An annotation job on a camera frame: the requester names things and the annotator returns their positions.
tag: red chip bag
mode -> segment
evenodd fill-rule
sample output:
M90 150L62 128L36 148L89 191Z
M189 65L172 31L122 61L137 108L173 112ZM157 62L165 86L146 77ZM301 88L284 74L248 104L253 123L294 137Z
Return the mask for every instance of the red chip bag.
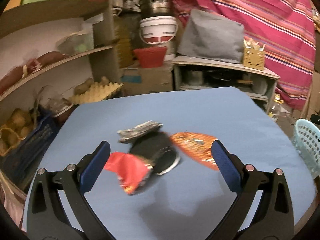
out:
M130 195L145 183L153 167L143 158L130 153L114 152L110 154L104 169L116 173L120 186Z

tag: pink striped fabric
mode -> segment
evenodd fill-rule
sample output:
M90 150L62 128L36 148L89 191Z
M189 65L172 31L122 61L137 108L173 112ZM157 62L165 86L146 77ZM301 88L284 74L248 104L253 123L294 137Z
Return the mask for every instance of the pink striped fabric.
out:
M174 0L185 24L190 10L202 9L244 25L245 35L266 44L265 66L281 79L277 91L302 109L312 81L315 31L310 0Z

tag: wicker basket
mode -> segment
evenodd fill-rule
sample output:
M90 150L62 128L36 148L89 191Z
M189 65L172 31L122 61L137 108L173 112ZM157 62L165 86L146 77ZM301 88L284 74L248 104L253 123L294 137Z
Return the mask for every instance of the wicker basket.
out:
M5 156L0 158L0 169L17 187L24 190L38 168L39 162L59 129L52 113L39 107L38 126Z
M244 48L243 65L245 67L264 70L265 52L252 48Z

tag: crumpled wrapper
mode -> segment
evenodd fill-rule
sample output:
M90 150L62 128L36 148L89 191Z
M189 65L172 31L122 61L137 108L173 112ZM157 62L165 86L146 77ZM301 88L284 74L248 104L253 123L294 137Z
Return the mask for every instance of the crumpled wrapper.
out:
M117 132L120 135L119 143L131 143L151 131L158 131L161 126L162 123L148 121L131 129L120 130Z
M145 184L153 167L148 160L142 157L130 153L113 152L104 169L116 173L121 188L131 195L138 187Z
M219 170L211 154L211 145L217 140L216 137L202 133L178 132L171 135L170 140L196 162L215 171Z

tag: plastic bottle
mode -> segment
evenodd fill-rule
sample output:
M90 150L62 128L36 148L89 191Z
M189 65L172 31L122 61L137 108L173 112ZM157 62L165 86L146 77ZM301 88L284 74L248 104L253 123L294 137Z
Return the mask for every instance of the plastic bottle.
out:
M281 100L279 94L275 94L275 99L269 113L269 116L274 122L277 122L279 119L281 112L281 104L283 104L283 100Z
M133 55L130 44L130 34L122 19L116 12L117 8L113 8L113 24L116 39L119 41L115 45L120 68L128 67L133 64Z
M123 0L113 0L113 6L123 8Z

